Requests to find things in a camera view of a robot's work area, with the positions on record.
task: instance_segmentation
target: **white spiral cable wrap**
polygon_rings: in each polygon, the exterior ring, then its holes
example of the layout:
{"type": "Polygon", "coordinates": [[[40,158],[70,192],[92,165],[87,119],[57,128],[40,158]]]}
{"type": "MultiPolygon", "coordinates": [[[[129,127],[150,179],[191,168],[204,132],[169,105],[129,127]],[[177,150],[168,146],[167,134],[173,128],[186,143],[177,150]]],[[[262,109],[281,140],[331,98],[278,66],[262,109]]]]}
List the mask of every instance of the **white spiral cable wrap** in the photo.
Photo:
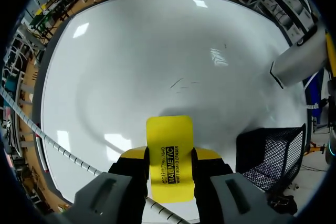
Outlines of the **white spiral cable wrap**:
{"type": "MultiPolygon", "coordinates": [[[[54,140],[52,140],[46,133],[44,133],[28,116],[26,116],[23,110],[15,103],[12,97],[6,92],[6,90],[2,86],[0,86],[0,94],[4,98],[4,100],[9,104],[9,106],[14,110],[14,112],[22,119],[22,121],[24,121],[24,123],[26,123],[32,131],[34,131],[42,140],[44,140],[45,143],[52,145],[53,148],[56,149],[59,153],[61,153],[63,156],[73,161],[75,164],[79,165],[81,168],[85,169],[86,171],[92,173],[93,175],[98,176],[101,174],[101,171],[85,163],[80,158],[72,155],[70,152],[68,152],[66,149],[64,149],[54,140]]],[[[160,216],[168,220],[169,223],[171,224],[189,223],[183,218],[181,218],[180,216],[172,213],[165,207],[161,206],[159,203],[152,200],[151,198],[146,198],[146,203],[151,206],[151,209],[153,211],[158,210],[157,214],[159,214],[160,216]]]]}
{"type": "Polygon", "coordinates": [[[187,222],[185,219],[169,211],[151,198],[146,198],[146,203],[151,207],[152,211],[156,212],[171,224],[189,224],[189,222],[187,222]]]}
{"type": "Polygon", "coordinates": [[[5,101],[9,104],[9,106],[14,110],[14,112],[28,125],[28,127],[34,131],[40,138],[42,138],[45,143],[50,144],[60,152],[63,156],[67,157],[69,160],[73,161],[75,164],[79,165],[81,168],[85,169],[86,171],[92,173],[95,176],[101,174],[101,171],[95,169],[91,165],[85,163],[80,158],[72,155],[54,140],[52,140],[46,133],[44,133],[26,114],[22,111],[22,109],[15,103],[12,97],[6,92],[6,90],[1,86],[0,87],[0,94],[5,99],[5,101]]]}

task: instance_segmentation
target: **cable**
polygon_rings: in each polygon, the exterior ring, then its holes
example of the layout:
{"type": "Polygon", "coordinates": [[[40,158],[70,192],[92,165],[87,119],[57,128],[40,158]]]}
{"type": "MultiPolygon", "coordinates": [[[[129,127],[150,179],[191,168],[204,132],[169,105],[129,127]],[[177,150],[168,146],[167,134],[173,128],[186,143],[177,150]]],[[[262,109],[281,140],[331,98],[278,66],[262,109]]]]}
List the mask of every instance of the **cable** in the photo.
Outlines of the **cable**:
{"type": "Polygon", "coordinates": [[[158,215],[162,216],[165,220],[169,221],[170,223],[189,224],[189,222],[187,222],[185,219],[169,211],[164,206],[155,202],[151,198],[146,198],[146,203],[149,204],[152,211],[157,212],[158,215]]]}
{"type": "MultiPolygon", "coordinates": [[[[100,175],[102,172],[94,168],[93,166],[85,163],[78,157],[74,156],[54,140],[51,139],[46,133],[44,133],[26,114],[23,110],[15,103],[12,97],[6,92],[4,87],[0,86],[0,95],[4,98],[4,100],[9,104],[9,106],[14,110],[14,112],[24,121],[25,124],[37,134],[46,144],[50,144],[54,149],[58,152],[62,153],[63,156],[67,157],[69,160],[74,162],[75,164],[79,165],[81,168],[85,169],[86,171],[92,173],[94,176],[100,175]]],[[[146,202],[151,205],[152,210],[156,210],[160,208],[158,214],[161,216],[166,217],[166,219],[172,223],[180,223],[180,224],[189,224],[186,220],[179,217],[178,215],[174,214],[173,212],[166,209],[164,206],[161,206],[159,203],[154,201],[151,198],[146,198],[146,202]]]]}
{"type": "Polygon", "coordinates": [[[50,144],[53,148],[62,153],[63,156],[66,156],[69,160],[73,161],[75,164],[79,165],[81,168],[92,173],[93,175],[98,176],[99,174],[101,174],[101,171],[85,163],[78,157],[72,155],[70,152],[68,152],[66,149],[64,149],[54,140],[52,140],[46,133],[44,133],[29,117],[26,116],[26,114],[15,103],[12,97],[6,92],[6,90],[2,86],[0,86],[0,94],[9,104],[9,106],[14,110],[14,112],[22,119],[22,121],[24,121],[24,123],[26,123],[32,131],[34,131],[42,140],[44,140],[45,143],[50,144]]]}
{"type": "Polygon", "coordinates": [[[310,167],[310,166],[307,166],[307,165],[301,165],[301,166],[303,166],[305,169],[312,169],[312,170],[316,170],[316,171],[319,171],[319,172],[326,172],[326,170],[317,169],[317,168],[310,167]]]}
{"type": "Polygon", "coordinates": [[[330,138],[329,138],[329,143],[328,143],[328,147],[329,147],[329,151],[331,153],[331,155],[333,155],[334,157],[336,156],[336,153],[334,153],[330,147],[331,143],[330,143],[330,138]]]}
{"type": "Polygon", "coordinates": [[[311,81],[314,79],[314,77],[315,77],[317,74],[318,74],[318,72],[316,72],[315,74],[313,74],[313,75],[310,77],[309,81],[306,83],[306,85],[304,85],[304,88],[303,88],[304,90],[307,89],[308,85],[311,83],[311,81]]]}

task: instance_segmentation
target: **black fisheye border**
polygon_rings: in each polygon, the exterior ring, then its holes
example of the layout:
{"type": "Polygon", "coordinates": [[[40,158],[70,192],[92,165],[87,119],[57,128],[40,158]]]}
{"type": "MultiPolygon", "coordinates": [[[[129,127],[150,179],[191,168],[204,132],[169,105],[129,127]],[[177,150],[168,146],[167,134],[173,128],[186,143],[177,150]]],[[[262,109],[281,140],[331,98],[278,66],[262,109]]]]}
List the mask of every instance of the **black fisheye border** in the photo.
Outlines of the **black fisheye border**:
{"type": "MultiPolygon", "coordinates": [[[[2,22],[0,30],[0,52],[4,56],[5,47],[14,34],[14,26],[19,14],[24,10],[28,0],[2,0],[2,22]]],[[[334,22],[335,13],[333,12],[333,0],[312,0],[318,8],[322,19],[331,34],[332,40],[336,41],[336,23],[334,22]]],[[[2,219],[15,218],[25,222],[45,223],[40,214],[32,206],[24,191],[19,187],[13,173],[7,163],[4,152],[0,151],[0,171],[2,180],[2,219]]],[[[313,222],[335,222],[336,197],[336,161],[331,164],[322,184],[319,186],[313,198],[308,202],[306,208],[295,219],[296,223],[313,222]]]]}

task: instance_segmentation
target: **white cylinder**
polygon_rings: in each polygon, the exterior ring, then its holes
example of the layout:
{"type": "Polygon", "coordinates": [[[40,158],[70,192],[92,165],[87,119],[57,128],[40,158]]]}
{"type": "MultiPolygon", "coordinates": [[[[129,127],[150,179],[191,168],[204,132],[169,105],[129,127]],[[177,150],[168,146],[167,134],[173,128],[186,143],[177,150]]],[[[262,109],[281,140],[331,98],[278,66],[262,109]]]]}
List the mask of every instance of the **white cylinder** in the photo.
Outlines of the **white cylinder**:
{"type": "Polygon", "coordinates": [[[328,58],[326,29],[321,22],[316,26],[317,29],[312,28],[272,63],[270,73],[282,88],[308,78],[325,66],[328,58]]]}

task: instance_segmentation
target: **wire basket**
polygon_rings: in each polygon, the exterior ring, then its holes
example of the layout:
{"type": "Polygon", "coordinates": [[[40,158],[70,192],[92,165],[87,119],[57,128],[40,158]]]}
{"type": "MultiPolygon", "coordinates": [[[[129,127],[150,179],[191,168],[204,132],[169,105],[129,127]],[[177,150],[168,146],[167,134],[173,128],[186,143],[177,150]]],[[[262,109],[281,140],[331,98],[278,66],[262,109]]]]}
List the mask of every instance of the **wire basket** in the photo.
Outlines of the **wire basket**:
{"type": "Polygon", "coordinates": [[[299,172],[306,125],[261,128],[237,138],[236,172],[268,193],[284,191],[299,172]]]}

